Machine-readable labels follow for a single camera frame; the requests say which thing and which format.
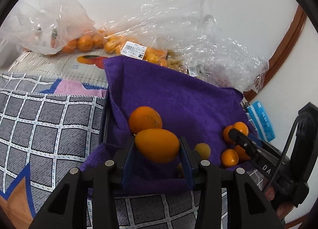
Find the clear plastic bag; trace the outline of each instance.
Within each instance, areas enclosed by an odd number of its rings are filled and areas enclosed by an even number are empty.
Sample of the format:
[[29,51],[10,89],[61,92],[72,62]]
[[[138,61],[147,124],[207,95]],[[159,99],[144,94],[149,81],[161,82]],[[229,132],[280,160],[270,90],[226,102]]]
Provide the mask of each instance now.
[[268,60],[224,37],[207,7],[206,0],[146,3],[135,15],[105,23],[101,32],[112,46],[105,50],[119,55],[125,42],[132,40],[150,47],[149,52],[155,51],[155,56],[146,53],[144,60],[213,85],[257,92],[263,85]]
[[39,0],[40,11],[19,1],[0,28],[0,37],[41,54],[103,48],[104,38],[78,0]]

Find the purple towel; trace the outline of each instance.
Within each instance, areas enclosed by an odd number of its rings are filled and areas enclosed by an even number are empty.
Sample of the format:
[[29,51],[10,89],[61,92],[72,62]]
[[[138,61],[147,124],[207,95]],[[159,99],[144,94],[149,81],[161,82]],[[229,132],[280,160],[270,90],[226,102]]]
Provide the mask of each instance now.
[[[129,57],[112,57],[104,61],[112,106],[107,142],[91,153],[81,170],[111,159],[131,136],[129,115],[139,106],[150,106],[161,116],[163,128],[177,137],[185,136],[190,148],[205,142],[211,147],[209,161],[222,167],[221,153],[229,148],[223,129],[237,121],[249,126],[240,106],[243,95],[235,89],[218,88],[197,78]],[[176,171],[180,159],[156,164],[140,153],[130,182],[120,195],[180,193],[188,190],[185,179]]]

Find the wooden edge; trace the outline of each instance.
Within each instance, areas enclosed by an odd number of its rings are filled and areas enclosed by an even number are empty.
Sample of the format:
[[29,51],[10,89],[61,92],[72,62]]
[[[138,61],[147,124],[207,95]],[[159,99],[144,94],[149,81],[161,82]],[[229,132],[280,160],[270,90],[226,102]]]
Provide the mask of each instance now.
[[[273,56],[269,60],[269,69],[265,74],[263,87],[272,79],[272,77],[289,56],[302,32],[302,28],[304,27],[306,18],[307,15],[305,11],[301,8],[300,5],[298,5],[297,11],[292,20],[292,23],[290,24],[289,29],[287,30],[281,43],[278,45]],[[247,101],[251,101],[256,96],[256,93],[250,90],[244,92],[244,96]]]
[[295,219],[295,220],[293,220],[293,221],[291,221],[291,222],[289,222],[287,224],[285,224],[285,229],[292,228],[292,227],[294,227],[296,225],[299,225],[300,223],[304,222],[304,220],[306,219],[306,216],[307,216],[307,214],[303,215],[302,217],[297,218],[297,219]]

